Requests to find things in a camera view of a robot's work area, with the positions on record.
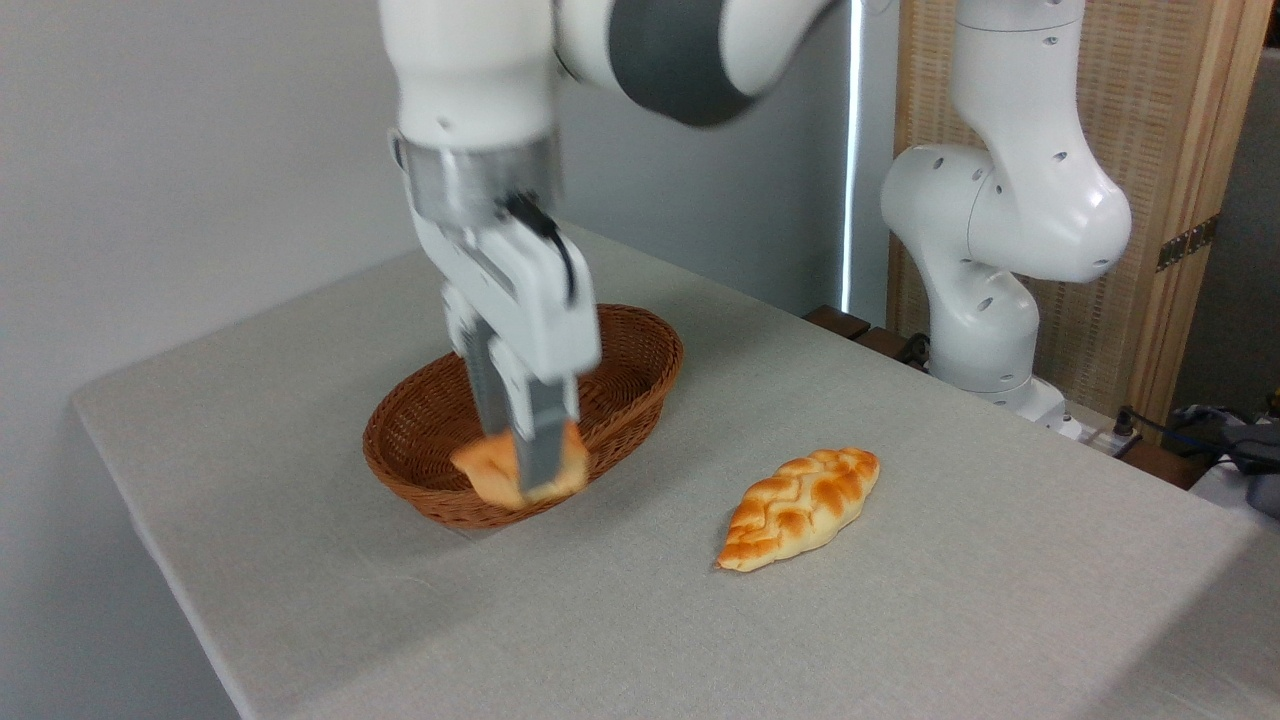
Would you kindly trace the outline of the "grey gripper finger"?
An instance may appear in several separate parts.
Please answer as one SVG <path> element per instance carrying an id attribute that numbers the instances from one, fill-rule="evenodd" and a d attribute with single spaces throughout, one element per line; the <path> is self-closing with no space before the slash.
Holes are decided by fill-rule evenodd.
<path id="1" fill-rule="evenodd" d="M 509 428 L 506 386 L 490 355 L 492 338 L 493 333 L 463 333 L 461 348 L 485 436 L 497 436 Z"/>
<path id="2" fill-rule="evenodd" d="M 503 423 L 515 438 L 518 488 L 538 495 L 561 473 L 564 424 L 579 418 L 577 377 L 538 378 L 507 343 L 490 343 Z"/>

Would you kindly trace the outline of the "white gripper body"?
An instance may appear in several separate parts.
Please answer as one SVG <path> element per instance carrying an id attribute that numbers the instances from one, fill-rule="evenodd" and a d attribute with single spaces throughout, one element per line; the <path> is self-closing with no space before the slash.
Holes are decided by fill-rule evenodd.
<path id="1" fill-rule="evenodd" d="M 538 378 L 582 375 L 602 357 L 595 296 L 584 255 L 564 252 L 513 218 L 451 228 L 412 217 L 428 258 L 444 277 L 445 327 L 462 334 L 485 322 Z"/>

